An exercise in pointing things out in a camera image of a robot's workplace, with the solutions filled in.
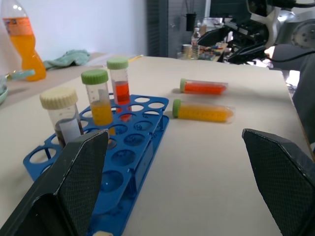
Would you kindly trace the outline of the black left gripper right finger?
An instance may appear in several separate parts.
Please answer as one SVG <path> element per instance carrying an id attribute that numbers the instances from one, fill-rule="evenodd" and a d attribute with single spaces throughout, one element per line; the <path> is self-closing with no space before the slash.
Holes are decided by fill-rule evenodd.
<path id="1" fill-rule="evenodd" d="M 242 138 L 256 185 L 283 236 L 315 236 L 315 162 L 294 142 L 253 129 Z"/>

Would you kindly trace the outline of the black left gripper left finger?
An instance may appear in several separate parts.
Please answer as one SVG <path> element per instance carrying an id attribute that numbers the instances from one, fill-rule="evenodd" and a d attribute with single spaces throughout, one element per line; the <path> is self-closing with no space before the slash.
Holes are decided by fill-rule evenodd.
<path id="1" fill-rule="evenodd" d="M 84 134 L 69 142 L 33 183 L 0 236 L 85 236 L 101 187 L 109 133 Z"/>

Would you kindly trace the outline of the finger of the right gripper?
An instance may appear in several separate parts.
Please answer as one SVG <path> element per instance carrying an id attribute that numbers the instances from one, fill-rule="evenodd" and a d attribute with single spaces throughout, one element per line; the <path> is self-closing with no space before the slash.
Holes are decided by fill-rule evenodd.
<path id="1" fill-rule="evenodd" d="M 265 56 L 264 45 L 252 45 L 239 49 L 226 58 L 226 61 L 231 64 L 244 64 L 254 59 L 264 59 Z"/>
<path id="2" fill-rule="evenodd" d="M 203 34 L 197 41 L 199 46 L 210 47 L 222 42 L 229 34 L 230 30 L 226 27 L 214 29 Z"/>

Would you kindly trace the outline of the green-capped tube with red liquid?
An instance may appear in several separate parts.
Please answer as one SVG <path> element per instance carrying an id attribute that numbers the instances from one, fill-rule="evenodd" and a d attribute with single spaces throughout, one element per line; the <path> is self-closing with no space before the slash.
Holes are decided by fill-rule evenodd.
<path id="1" fill-rule="evenodd" d="M 200 95 L 222 95 L 228 89 L 228 83 L 196 81 L 182 78 L 180 92 Z"/>
<path id="2" fill-rule="evenodd" d="M 110 58 L 107 61 L 107 69 L 110 74 L 115 103 L 128 105 L 130 103 L 128 59 L 124 57 Z"/>

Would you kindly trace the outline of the green-capped tube with yellow liquid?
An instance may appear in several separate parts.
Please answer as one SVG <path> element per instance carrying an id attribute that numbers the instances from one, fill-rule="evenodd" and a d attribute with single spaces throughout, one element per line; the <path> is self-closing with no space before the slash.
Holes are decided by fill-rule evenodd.
<path id="1" fill-rule="evenodd" d="M 113 122 L 108 79 L 108 73 L 104 69 L 92 69 L 81 74 L 81 80 L 86 86 L 93 121 L 96 126 L 110 125 Z"/>
<path id="2" fill-rule="evenodd" d="M 172 106 L 174 118 L 206 122 L 231 122 L 235 116 L 234 109 L 227 106 L 184 102 L 174 99 Z"/>

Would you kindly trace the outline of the cream-capped tube with dark liquid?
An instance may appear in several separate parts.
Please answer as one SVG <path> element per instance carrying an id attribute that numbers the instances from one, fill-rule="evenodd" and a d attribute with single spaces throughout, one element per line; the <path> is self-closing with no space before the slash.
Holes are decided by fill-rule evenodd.
<path id="1" fill-rule="evenodd" d="M 76 90 L 58 87 L 39 96 L 42 107 L 47 110 L 61 147 L 83 135 L 81 119 L 77 109 Z"/>

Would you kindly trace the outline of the blue plastic test tube rack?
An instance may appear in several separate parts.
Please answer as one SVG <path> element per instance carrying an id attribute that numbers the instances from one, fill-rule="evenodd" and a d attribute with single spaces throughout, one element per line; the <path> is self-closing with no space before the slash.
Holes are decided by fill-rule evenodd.
<path id="1" fill-rule="evenodd" d="M 110 125 L 96 126 L 88 118 L 83 135 L 107 129 L 109 140 L 102 171 L 101 187 L 92 212 L 90 225 L 85 236 L 92 236 L 97 231 L 121 236 L 151 162 L 168 124 L 164 110 L 168 100 L 161 97 L 148 97 L 141 104 L 140 111 L 130 110 L 137 105 L 137 96 L 130 96 L 130 104 L 117 105 L 110 100 L 113 122 Z M 48 156 L 42 163 L 31 162 L 25 157 L 23 163 L 33 182 L 51 167 L 64 149 L 47 139 L 36 151 L 55 150 L 54 156 Z"/>

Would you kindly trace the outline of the clear water bottle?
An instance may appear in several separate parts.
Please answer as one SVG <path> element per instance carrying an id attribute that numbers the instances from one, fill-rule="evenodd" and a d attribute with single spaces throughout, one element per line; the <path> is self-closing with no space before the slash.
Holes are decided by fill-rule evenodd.
<path id="1" fill-rule="evenodd" d="M 199 27 L 194 28 L 194 32 L 191 37 L 191 49 L 192 49 L 192 59 L 198 59 L 199 58 L 199 45 L 198 40 L 200 38 L 200 32 Z"/>

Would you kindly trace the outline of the black reed diffuser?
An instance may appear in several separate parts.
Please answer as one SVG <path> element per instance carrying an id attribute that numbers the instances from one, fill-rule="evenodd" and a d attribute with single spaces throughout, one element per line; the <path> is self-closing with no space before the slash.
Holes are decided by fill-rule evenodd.
<path id="1" fill-rule="evenodd" d="M 196 12 L 194 10 L 195 0 L 184 0 L 186 7 L 186 31 L 193 31 Z"/>

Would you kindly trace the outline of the pale paper cup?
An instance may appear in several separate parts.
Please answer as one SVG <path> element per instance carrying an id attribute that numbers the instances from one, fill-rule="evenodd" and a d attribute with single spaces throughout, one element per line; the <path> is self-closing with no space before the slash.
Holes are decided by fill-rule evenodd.
<path id="1" fill-rule="evenodd" d="M 192 55 L 192 45 L 191 44 L 183 44 L 182 45 L 182 58 L 183 59 L 191 59 Z"/>

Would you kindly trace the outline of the person in dark grey clothing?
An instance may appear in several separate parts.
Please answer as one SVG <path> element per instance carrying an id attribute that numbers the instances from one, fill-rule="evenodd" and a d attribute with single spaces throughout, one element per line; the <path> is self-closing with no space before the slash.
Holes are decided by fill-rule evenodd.
<path id="1" fill-rule="evenodd" d="M 300 72 L 299 82 L 292 100 L 311 149 L 315 153 L 315 53 L 282 62 L 310 51 L 311 49 L 282 44 L 274 48 L 272 59 L 273 66 L 277 69 Z"/>

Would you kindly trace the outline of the pale green plate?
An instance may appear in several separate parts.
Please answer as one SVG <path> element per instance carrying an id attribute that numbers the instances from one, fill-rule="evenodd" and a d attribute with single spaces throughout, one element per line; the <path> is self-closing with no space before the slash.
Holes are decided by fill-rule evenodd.
<path id="1" fill-rule="evenodd" d="M 7 77 L 8 77 L 8 75 L 1 75 L 0 76 L 0 105 L 5 101 L 7 94 L 8 94 L 8 89 L 6 86 Z"/>

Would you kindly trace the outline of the teal crumpled cloth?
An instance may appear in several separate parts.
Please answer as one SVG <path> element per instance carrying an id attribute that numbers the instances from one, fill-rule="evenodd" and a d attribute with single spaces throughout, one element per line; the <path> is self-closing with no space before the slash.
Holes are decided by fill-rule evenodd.
<path id="1" fill-rule="evenodd" d="M 45 69 L 49 71 L 71 66 L 82 66 L 85 65 L 90 58 L 91 54 L 87 50 L 70 50 L 57 59 L 45 60 L 43 64 Z"/>

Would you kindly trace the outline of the orange soda plastic bottle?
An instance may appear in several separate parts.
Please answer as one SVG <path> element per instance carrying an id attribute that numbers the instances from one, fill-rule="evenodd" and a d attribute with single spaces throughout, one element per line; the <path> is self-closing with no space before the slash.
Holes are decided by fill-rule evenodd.
<path id="1" fill-rule="evenodd" d="M 30 82 L 46 78 L 46 69 L 35 49 L 35 35 L 31 21 L 18 0 L 1 0 L 1 18 L 9 39 L 21 57 L 23 70 L 34 70 Z"/>

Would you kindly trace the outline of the teal-handled brush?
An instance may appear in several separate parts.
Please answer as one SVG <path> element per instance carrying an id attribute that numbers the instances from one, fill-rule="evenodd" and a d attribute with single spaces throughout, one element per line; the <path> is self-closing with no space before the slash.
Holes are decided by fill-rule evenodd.
<path id="1" fill-rule="evenodd" d="M 13 71 L 11 73 L 6 74 L 5 78 L 8 81 L 12 81 L 12 80 L 24 79 L 26 77 L 33 76 L 33 75 L 35 75 L 35 71 L 34 70 Z"/>

